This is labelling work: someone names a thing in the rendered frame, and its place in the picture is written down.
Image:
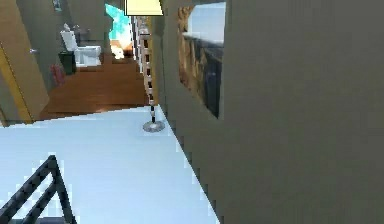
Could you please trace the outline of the framed landscape picture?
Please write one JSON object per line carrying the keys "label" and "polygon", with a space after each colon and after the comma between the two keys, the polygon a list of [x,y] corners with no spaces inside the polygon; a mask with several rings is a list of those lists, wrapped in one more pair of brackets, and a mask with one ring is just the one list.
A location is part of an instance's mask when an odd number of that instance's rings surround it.
{"label": "framed landscape picture", "polygon": [[220,113],[226,2],[211,0],[177,9],[180,82],[216,118]]}

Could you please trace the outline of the black metal chair frame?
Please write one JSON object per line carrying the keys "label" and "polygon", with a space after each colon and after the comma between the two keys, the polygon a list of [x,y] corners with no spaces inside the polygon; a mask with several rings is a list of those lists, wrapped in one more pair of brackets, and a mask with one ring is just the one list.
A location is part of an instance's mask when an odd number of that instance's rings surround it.
{"label": "black metal chair frame", "polygon": [[[52,176],[49,186],[24,218],[15,219],[14,216],[48,175]],[[55,194],[59,197],[63,215],[40,217]],[[0,224],[78,224],[55,155],[50,155],[0,208]]]}

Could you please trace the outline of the brown wooden room door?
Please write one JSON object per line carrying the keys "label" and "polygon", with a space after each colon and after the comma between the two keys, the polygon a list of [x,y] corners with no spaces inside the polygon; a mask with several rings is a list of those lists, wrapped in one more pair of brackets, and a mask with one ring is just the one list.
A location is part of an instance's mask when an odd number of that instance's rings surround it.
{"label": "brown wooden room door", "polygon": [[16,0],[0,0],[0,72],[23,123],[40,119],[49,96]]}

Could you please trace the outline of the floor lamp with yellow shade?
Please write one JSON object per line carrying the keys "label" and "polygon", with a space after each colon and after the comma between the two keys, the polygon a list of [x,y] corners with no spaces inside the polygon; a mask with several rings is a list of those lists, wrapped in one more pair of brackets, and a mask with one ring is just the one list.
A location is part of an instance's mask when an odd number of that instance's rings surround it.
{"label": "floor lamp with yellow shade", "polygon": [[125,0],[125,13],[131,17],[135,28],[134,49],[138,60],[140,72],[146,82],[146,93],[150,105],[151,120],[143,125],[143,130],[149,133],[160,132],[165,128],[162,121],[156,119],[156,94],[154,92],[154,79],[151,65],[152,31],[151,16],[162,16],[160,0]]}

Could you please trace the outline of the white toilet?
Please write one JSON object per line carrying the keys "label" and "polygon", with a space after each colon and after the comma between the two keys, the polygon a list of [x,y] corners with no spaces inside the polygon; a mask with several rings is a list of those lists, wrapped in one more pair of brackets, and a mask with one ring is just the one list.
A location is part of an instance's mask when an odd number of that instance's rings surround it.
{"label": "white toilet", "polygon": [[79,46],[76,42],[75,32],[65,23],[60,32],[67,51],[73,52],[77,67],[93,67],[101,64],[100,46]]}

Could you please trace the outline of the dark green bin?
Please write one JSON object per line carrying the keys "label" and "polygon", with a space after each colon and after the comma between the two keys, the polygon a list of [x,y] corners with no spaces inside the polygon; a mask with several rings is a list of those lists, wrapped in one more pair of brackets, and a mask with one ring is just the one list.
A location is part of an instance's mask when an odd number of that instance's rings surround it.
{"label": "dark green bin", "polygon": [[76,61],[73,51],[61,51],[59,54],[59,59],[62,64],[62,67],[67,75],[72,75],[76,72]]}

